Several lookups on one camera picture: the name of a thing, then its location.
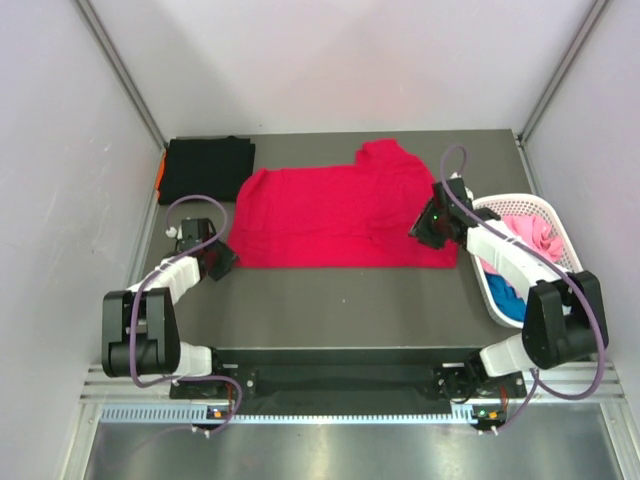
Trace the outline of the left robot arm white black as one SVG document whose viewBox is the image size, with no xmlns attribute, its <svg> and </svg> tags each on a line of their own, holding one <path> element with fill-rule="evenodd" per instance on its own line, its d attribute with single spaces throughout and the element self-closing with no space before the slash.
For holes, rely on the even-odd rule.
<svg viewBox="0 0 640 480">
<path fill-rule="evenodd" d="M 175 305 L 203 280 L 230 273 L 237 255 L 206 218 L 186 219 L 169 234 L 176 239 L 174 252 L 139 283 L 104 296 L 102 368 L 111 378 L 192 377 L 203 395 L 216 396 L 227 374 L 217 366 L 213 348 L 180 340 Z"/>
</svg>

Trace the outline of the red t shirt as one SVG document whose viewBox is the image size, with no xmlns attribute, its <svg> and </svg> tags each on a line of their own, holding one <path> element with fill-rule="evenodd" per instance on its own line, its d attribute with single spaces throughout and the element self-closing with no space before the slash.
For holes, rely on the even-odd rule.
<svg viewBox="0 0 640 480">
<path fill-rule="evenodd" d="M 229 244 L 244 268 L 453 269 L 453 243 L 409 231 L 435 179 L 394 139 L 364 143 L 350 165 L 261 169 L 242 186 Z"/>
</svg>

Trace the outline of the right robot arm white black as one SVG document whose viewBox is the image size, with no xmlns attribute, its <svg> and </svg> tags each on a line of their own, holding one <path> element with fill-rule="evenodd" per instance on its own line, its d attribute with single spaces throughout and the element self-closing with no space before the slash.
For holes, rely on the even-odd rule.
<svg viewBox="0 0 640 480">
<path fill-rule="evenodd" d="M 459 245 L 488 264 L 525 301 L 520 332 L 468 360 L 466 380 L 474 393 L 492 394 L 506 375 L 604 354 L 608 333 L 597 277 L 561 268 L 516 236 L 498 213 L 474 208 L 462 179 L 434 184 L 433 196 L 410 234 L 434 249 Z"/>
</svg>

